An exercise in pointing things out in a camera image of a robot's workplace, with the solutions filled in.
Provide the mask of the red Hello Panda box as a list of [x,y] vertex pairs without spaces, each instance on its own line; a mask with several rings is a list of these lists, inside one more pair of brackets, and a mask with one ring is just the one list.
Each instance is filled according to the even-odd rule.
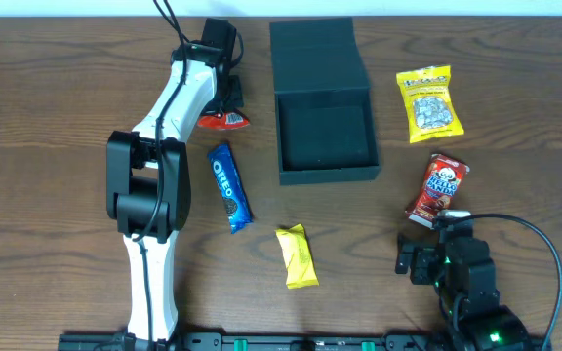
[[450,208],[453,197],[469,171],[469,166],[459,160],[443,154],[432,154],[420,194],[406,210],[407,218],[431,228],[437,215]]

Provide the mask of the red snack bag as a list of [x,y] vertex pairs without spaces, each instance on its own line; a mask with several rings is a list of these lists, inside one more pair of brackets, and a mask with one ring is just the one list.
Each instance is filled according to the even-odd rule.
[[197,121],[197,126],[209,130],[228,131],[244,128],[250,121],[240,112],[222,112],[203,115]]

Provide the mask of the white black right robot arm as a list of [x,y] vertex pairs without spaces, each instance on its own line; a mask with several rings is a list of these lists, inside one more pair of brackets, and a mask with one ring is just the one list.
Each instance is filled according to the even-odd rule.
[[431,335],[393,334],[396,350],[533,350],[520,319],[500,303],[496,267],[487,242],[473,234],[471,220],[437,221],[431,245],[399,235],[395,272],[414,285],[431,285],[446,327]]

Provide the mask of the yellow seed snack bag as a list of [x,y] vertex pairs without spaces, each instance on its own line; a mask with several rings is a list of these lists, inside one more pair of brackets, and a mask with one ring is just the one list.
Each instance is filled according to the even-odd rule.
[[452,103],[450,82],[450,65],[396,74],[407,113],[410,143],[464,134]]

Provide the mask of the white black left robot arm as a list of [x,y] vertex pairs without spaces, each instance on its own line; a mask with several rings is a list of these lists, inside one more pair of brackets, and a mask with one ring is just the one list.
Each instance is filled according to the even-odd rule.
[[243,43],[224,19],[208,18],[200,39],[180,40],[167,85],[150,112],[106,145],[106,210],[127,249],[132,309],[125,346],[166,346],[178,322],[174,298],[175,245],[190,209],[186,144],[200,118],[243,105],[231,74]]

